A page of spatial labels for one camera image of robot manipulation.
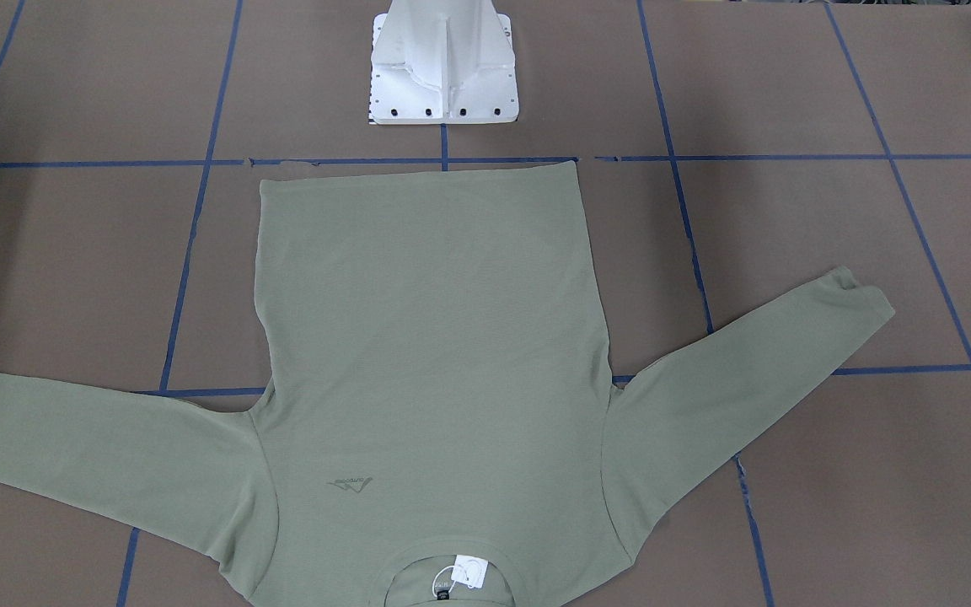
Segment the olive green long-sleeve shirt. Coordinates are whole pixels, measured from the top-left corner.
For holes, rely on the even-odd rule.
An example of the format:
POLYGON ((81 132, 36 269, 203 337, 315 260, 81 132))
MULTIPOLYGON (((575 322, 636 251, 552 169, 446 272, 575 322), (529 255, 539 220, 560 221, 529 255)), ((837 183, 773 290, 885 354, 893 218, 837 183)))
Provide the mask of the olive green long-sleeve shirt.
POLYGON ((0 373, 0 483, 254 606, 562 606, 894 314, 837 266, 618 388, 573 162, 263 180, 255 311, 247 411, 0 373))

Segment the white paper garment tag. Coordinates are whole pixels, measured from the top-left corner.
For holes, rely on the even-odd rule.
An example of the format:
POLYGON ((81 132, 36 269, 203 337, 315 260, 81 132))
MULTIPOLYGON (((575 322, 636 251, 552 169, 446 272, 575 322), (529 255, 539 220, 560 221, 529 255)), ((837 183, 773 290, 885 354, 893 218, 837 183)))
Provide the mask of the white paper garment tag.
POLYGON ((480 590, 485 585, 490 563, 475 556, 455 556, 451 569, 453 584, 461 584, 470 590, 480 590))

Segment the brown table mat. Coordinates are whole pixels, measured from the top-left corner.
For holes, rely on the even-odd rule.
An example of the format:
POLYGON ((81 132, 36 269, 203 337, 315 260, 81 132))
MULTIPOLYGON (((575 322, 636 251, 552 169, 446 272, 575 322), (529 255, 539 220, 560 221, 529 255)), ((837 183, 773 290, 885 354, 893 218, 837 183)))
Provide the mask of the brown table mat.
POLYGON ((893 321, 582 606, 971 606, 971 5, 498 1, 507 126, 367 123, 386 1, 0 1, 0 370, 243 410, 258 184, 577 158, 618 377, 832 266, 893 321))

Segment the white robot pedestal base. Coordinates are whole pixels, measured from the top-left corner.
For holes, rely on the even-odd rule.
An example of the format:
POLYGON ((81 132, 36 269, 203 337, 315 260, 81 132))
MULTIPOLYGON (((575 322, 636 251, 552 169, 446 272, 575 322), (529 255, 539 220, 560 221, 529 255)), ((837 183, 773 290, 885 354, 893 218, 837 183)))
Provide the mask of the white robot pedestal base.
POLYGON ((492 1, 393 1, 373 17, 367 120, 483 126, 520 114, 512 21, 492 1))

